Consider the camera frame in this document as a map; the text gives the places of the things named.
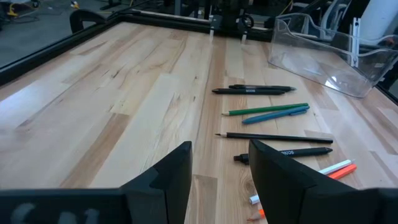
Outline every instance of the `black pen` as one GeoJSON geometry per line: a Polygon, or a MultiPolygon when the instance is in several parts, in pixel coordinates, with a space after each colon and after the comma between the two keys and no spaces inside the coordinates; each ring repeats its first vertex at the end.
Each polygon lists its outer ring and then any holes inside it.
{"type": "Polygon", "coordinates": [[[253,88],[253,89],[258,89],[258,90],[282,90],[285,92],[296,90],[296,88],[290,87],[290,86],[262,86],[262,85],[241,85],[241,84],[230,85],[228,88],[232,88],[232,89],[253,88]]]}
{"type": "Polygon", "coordinates": [[[244,94],[244,95],[281,95],[284,94],[283,90],[256,90],[256,89],[230,89],[218,88],[212,90],[216,94],[244,94]]]}
{"type": "MultiPolygon", "coordinates": [[[[282,150],[280,153],[289,156],[289,157],[302,157],[302,156],[319,156],[328,154],[333,151],[328,147],[316,147],[310,149],[290,149],[290,150],[282,150]]],[[[238,156],[234,156],[234,161],[240,161],[246,165],[249,165],[249,154],[244,153],[238,156]]]]}

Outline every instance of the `orange marker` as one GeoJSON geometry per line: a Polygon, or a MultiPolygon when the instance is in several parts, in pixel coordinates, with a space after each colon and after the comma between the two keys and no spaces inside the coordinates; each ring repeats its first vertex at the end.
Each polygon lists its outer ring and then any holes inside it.
{"type": "Polygon", "coordinates": [[[346,166],[346,167],[344,167],[344,168],[342,168],[342,169],[340,169],[340,170],[338,170],[338,171],[336,171],[336,172],[334,172],[332,174],[329,174],[328,176],[330,178],[338,180],[338,179],[340,179],[340,178],[342,178],[342,177],[354,172],[355,169],[356,169],[356,165],[355,164],[351,164],[351,165],[346,166]]]}
{"type": "Polygon", "coordinates": [[[248,222],[251,221],[256,221],[259,219],[263,219],[266,217],[266,214],[264,213],[264,209],[260,209],[258,212],[254,213],[249,219],[248,222]]]}

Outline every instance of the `green pencil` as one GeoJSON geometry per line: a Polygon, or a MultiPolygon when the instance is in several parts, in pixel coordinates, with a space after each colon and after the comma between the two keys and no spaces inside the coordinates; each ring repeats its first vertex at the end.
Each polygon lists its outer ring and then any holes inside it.
{"type": "Polygon", "coordinates": [[[308,106],[308,103],[297,103],[294,105],[282,105],[282,106],[268,106],[266,108],[252,108],[245,110],[234,110],[222,113],[222,115],[226,116],[234,116],[234,115],[242,115],[242,114],[251,114],[251,113],[261,113],[261,112],[270,112],[270,111],[279,111],[279,110],[287,110],[291,108],[296,108],[299,106],[308,106]]]}

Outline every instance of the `pen clip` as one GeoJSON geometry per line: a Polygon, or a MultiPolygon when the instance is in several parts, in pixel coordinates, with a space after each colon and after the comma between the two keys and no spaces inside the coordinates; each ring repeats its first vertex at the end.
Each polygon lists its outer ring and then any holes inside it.
{"type": "Polygon", "coordinates": [[[295,115],[300,115],[300,114],[305,114],[307,112],[307,110],[302,110],[302,111],[298,111],[298,112],[294,112],[289,114],[289,116],[295,116],[295,115]]]}

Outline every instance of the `concrete floor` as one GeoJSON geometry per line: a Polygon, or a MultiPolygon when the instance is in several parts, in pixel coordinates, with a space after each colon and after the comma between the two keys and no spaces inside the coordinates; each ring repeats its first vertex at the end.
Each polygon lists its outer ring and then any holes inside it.
{"type": "MultiPolygon", "coordinates": [[[[107,5],[107,2],[98,0],[77,1],[81,9],[95,12],[100,12],[100,7],[107,5]]],[[[115,11],[125,7],[128,6],[121,5],[108,10],[115,11]]],[[[37,11],[4,25],[0,31],[0,67],[72,34],[69,15],[73,11],[69,0],[42,1],[37,11]]]]}

